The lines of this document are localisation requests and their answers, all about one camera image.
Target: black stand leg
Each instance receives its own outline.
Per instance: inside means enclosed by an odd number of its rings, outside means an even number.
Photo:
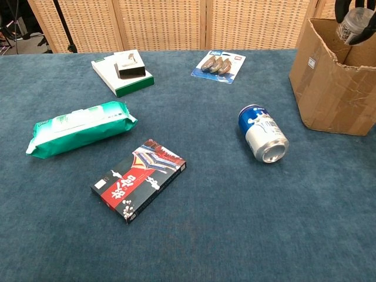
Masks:
[[[11,43],[9,42],[9,39],[8,39],[6,36],[4,36],[4,38],[5,38],[5,40],[6,40],[7,44],[8,44],[8,46],[9,46],[10,48],[12,48],[12,45],[11,45]]]
[[[68,38],[68,41],[69,41],[68,51],[72,52],[72,53],[77,53],[76,45],[73,42],[71,33],[69,32],[69,29],[68,29],[68,26],[66,24],[63,12],[61,11],[61,8],[60,8],[59,1],[58,0],[53,0],[53,3],[55,4],[55,8],[56,8],[56,10],[57,10],[57,12],[59,14],[60,21],[61,21],[61,23],[62,23],[62,25],[64,27],[64,31],[65,31],[66,37]]]

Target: green stripe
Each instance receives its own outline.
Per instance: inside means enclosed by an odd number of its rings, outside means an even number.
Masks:
[[[140,90],[142,88],[151,86],[153,84],[154,84],[154,77],[151,76],[151,77],[145,78],[143,80],[133,82],[132,84],[117,88],[115,90],[116,96],[118,98],[120,98],[120,97],[123,97],[124,95],[127,95],[127,94],[132,93],[132,92],[137,91],[137,90]]]

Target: black cable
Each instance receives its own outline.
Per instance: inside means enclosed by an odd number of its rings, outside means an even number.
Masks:
[[[15,35],[15,41],[16,41],[16,53],[18,55],[18,45],[17,45],[17,16],[18,16],[18,6],[19,6],[19,0],[17,0],[16,4],[16,15],[15,15],[15,20],[14,20],[14,35]]]
[[[56,11],[58,12],[61,24],[63,25],[66,37],[68,38],[69,45],[68,45],[68,51],[72,53],[77,53],[77,47],[73,42],[72,35],[69,32],[69,28],[66,24],[63,11],[61,10],[60,4],[58,0],[53,0],[53,3],[55,4]]]

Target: cardboard box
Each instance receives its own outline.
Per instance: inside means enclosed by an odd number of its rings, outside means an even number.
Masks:
[[[145,65],[137,50],[121,51],[114,53],[116,58],[115,68],[121,79],[145,76]]]
[[[129,79],[118,77],[115,69],[115,55],[92,61],[94,71],[103,79],[116,97],[122,97],[154,84],[154,77],[148,71],[145,76]]]
[[[337,26],[330,19],[307,21],[291,85],[308,128],[366,135],[376,121],[376,35],[348,46]]]
[[[185,160],[149,139],[91,189],[130,223],[185,168]]]

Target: plastic packaging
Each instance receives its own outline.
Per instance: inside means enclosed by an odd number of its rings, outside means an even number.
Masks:
[[[218,82],[233,83],[246,57],[221,50],[210,50],[191,75]]]
[[[76,110],[34,126],[26,154],[45,159],[128,131],[137,124],[121,102]]]
[[[352,38],[362,33],[367,27],[374,11],[367,8],[354,8],[350,10],[337,28],[338,37],[349,44]]]

